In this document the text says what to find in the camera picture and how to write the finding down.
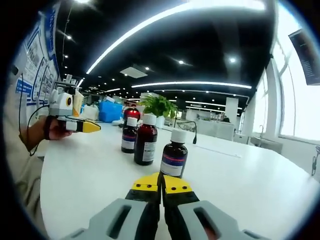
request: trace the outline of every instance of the window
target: window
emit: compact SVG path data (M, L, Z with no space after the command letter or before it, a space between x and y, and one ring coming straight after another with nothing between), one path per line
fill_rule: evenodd
M266 71L264 70L255 93L255 111L253 122L254 133L261 133L261 126L263 126L263 132L266 132L268 121L268 101L268 81Z
M320 140L320 86L307 85L295 50L280 76L283 88L281 135Z
M283 6L278 8L277 40L272 51L282 87L280 134L320 141L320 86L307 85L297 51L289 37L302 29Z

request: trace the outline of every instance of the cable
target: cable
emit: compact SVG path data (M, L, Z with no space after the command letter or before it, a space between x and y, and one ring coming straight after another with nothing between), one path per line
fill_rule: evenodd
M316 156L314 156L313 159L312 159L311 176L316 174L318 156L320 155L320 146L316 146L315 150L316 150Z
M20 94L20 101L19 101L19 113L18 113L18 124L19 124L19 134L21 136L21 103L22 103L22 94L24 90L24 74L21 73L21 78L22 78L22 85L21 85L21 94Z
M65 23L65 27L64 27L63 42L62 42L62 61L61 61L61 66L62 67L64 66L64 60L65 60L65 41L66 41L67 26L68 26L68 23L70 21L70 15L71 15L73 6L74 6L74 2L72 3L72 5L70 7L69 14L68 14L68 17L66 19L66 23Z
M38 112L40 109L48 108L48 107L49 107L49 105L43 105L43 106L39 107L37 110L35 110L35 111L31 114L31 116L30 116L30 118L29 118L29 121L28 121L28 124L27 124L27 126L26 126L26 142L27 142L27 143L29 142L29 124L30 124L30 121L31 121L32 117L33 117L33 116L36 114L36 112ZM38 146L39 146L39 144L37 144L37 145L35 146L35 150L34 150L33 153L31 153L31 151L29 151L30 157L32 157L33 155L35 155L35 153L36 153L36 151L37 151L37 149L38 149Z
M180 124L189 124L189 123L194 123L194 126L195 126L195 136L194 136L194 139L193 139L193 144L197 144L197 123L195 121L185 121L185 122L177 122L176 124L179 126L179 128L183 129Z

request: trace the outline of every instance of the hand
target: hand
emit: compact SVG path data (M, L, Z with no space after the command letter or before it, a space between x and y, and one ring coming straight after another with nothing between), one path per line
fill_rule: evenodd
M70 136L73 131L66 130L66 123L53 119L50 125L49 138L50 140L60 140Z

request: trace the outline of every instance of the white bottle cap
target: white bottle cap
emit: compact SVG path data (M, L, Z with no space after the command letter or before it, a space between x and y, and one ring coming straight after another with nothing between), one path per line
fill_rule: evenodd
M136 119L135 117L128 117L128 121L126 122L126 124L131 127L136 127L137 122L138 122L138 119Z
M156 125L157 117L156 115L152 115L152 114L144 114L142 117L142 122L143 124L154 126Z
M186 131L173 129L171 133L171 141L175 143L184 144L186 142L186 136L187 136Z

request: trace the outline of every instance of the potted plant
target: potted plant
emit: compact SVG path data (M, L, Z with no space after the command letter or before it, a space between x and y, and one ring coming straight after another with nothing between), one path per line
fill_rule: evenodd
M145 106L143 113L156 115L156 126L161 129L165 124L165 118L169 116L173 119L178 112L177 106L161 95L148 95L140 102L140 104Z

